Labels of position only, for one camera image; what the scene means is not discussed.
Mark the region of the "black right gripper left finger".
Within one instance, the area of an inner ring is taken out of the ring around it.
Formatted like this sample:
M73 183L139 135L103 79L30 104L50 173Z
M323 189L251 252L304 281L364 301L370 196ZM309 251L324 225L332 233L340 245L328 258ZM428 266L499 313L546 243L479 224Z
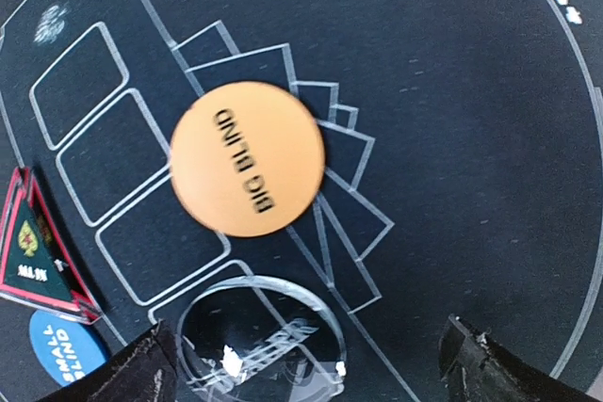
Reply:
M43 400L174 401L177 382L175 337L160 321L106 364Z

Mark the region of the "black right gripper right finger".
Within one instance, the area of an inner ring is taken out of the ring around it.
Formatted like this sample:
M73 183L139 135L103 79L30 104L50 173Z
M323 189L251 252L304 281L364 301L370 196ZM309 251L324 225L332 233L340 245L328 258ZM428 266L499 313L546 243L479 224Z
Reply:
M450 401L593 401L592 396L531 367L451 314L438 345L440 379Z

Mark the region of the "blue small blind button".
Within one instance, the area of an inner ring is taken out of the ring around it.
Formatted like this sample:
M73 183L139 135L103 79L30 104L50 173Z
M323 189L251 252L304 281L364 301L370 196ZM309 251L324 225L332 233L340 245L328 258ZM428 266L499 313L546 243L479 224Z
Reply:
M61 387L91 374L110 357L100 336L90 326L46 311L31 315L28 332L39 363Z

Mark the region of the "red triangular all-in marker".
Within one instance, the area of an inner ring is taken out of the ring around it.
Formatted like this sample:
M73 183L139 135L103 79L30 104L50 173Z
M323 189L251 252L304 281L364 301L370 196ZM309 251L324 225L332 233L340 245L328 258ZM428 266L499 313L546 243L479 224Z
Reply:
M1 297L85 325L103 315L31 168L14 169L2 208Z

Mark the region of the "orange big blind button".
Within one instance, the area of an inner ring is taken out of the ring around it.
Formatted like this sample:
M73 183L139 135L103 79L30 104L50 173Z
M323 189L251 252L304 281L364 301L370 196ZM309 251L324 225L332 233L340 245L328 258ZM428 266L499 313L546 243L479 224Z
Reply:
M195 101L171 135L170 175L184 209L210 230L282 230L315 200L326 151L307 107L283 88L235 82Z

